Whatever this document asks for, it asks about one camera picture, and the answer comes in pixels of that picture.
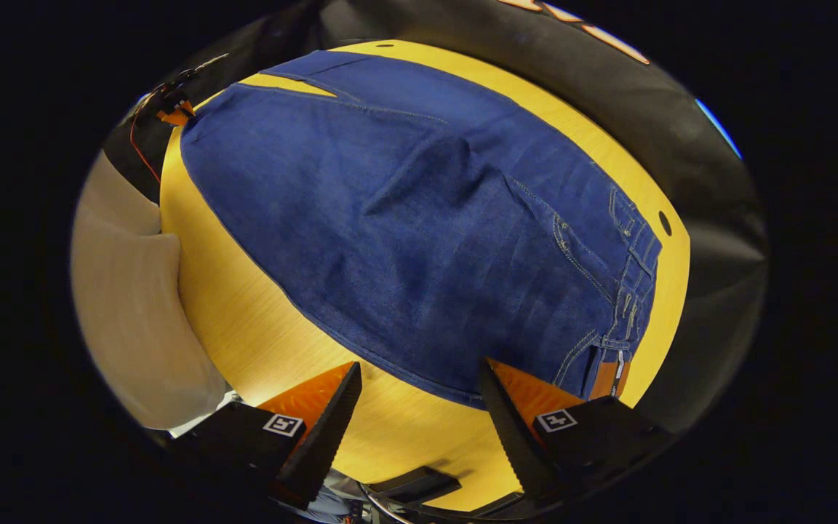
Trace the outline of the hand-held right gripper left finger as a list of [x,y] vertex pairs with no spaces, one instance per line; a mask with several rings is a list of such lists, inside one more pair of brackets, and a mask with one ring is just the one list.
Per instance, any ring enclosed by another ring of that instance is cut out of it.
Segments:
[[172,457],[266,500],[299,509],[315,501],[362,394],[346,362],[259,405],[229,402],[170,443]]

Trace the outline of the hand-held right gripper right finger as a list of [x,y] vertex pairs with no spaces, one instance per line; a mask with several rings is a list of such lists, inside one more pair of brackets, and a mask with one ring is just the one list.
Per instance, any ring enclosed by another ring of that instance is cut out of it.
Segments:
[[479,363],[479,391],[524,496],[540,507],[604,491],[675,441],[615,396],[582,400],[491,358]]

